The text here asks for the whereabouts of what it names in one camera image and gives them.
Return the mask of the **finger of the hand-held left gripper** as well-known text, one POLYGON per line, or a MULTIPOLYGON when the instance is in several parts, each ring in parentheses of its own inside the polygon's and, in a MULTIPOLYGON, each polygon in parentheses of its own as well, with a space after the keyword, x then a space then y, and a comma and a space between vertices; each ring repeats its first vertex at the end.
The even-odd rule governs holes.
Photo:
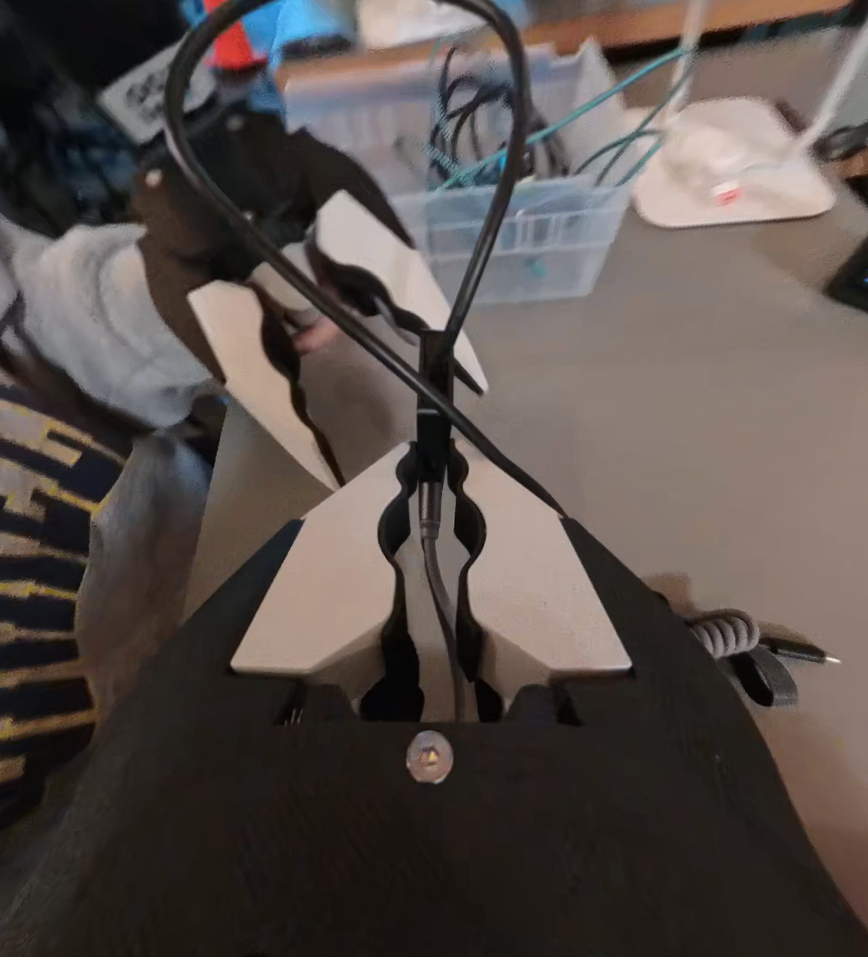
POLYGON ((266 320, 255 292, 213 281, 189 292, 187 301, 230 397, 313 478, 337 491, 343 476, 309 418, 299 360, 287 335, 266 320))
POLYGON ((403 336, 445 331, 450 306, 421 253, 350 193, 320 207, 305 254, 313 275, 363 316, 403 336))

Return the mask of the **person's left hand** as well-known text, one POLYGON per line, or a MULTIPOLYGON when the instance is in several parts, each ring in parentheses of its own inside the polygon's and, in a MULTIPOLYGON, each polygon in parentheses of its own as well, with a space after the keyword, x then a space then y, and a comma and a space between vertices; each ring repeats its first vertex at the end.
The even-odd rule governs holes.
POLYGON ((327 316, 317 315, 313 322, 290 334, 292 347, 299 356, 325 348, 341 335, 341 329, 327 316))

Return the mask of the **white stand with flat base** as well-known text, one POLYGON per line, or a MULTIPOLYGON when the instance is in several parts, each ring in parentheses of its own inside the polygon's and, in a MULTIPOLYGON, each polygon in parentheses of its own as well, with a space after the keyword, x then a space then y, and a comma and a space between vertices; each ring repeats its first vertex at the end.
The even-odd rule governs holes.
POLYGON ((802 129, 758 98, 691 101, 709 2, 688 2, 680 37, 683 57, 657 114, 657 151, 633 185, 633 205, 665 230, 815 218, 833 208, 832 186, 815 147, 829 133, 868 61, 868 14, 849 46, 820 73, 816 109, 802 129))

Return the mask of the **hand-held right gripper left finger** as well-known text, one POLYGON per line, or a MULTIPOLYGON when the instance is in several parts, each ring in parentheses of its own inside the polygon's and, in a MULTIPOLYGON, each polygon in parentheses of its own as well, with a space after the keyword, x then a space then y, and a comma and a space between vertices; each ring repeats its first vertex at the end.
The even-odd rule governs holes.
POLYGON ((421 707, 397 556, 411 535, 415 443, 397 446, 300 520, 230 666, 341 688, 362 707, 421 707))

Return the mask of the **clear plastic storage bin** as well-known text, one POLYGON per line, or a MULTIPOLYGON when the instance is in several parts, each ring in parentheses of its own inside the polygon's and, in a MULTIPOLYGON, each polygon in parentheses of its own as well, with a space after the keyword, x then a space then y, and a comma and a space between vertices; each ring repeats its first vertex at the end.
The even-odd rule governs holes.
MULTIPOLYGON (((476 305, 585 297, 613 243, 643 147, 594 41, 528 49, 533 117, 476 305)), ((512 127, 502 54, 452 45, 435 59, 292 78, 286 118, 356 159, 386 193, 447 299, 456 296, 499 179, 512 127)))

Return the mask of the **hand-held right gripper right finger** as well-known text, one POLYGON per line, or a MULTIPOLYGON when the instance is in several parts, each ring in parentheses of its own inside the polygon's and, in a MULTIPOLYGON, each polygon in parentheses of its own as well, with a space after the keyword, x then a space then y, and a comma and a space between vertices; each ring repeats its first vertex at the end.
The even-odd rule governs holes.
POLYGON ((464 677, 511 703, 529 685, 629 674, 560 512, 466 441, 453 443, 447 483, 466 553, 455 625, 464 677))

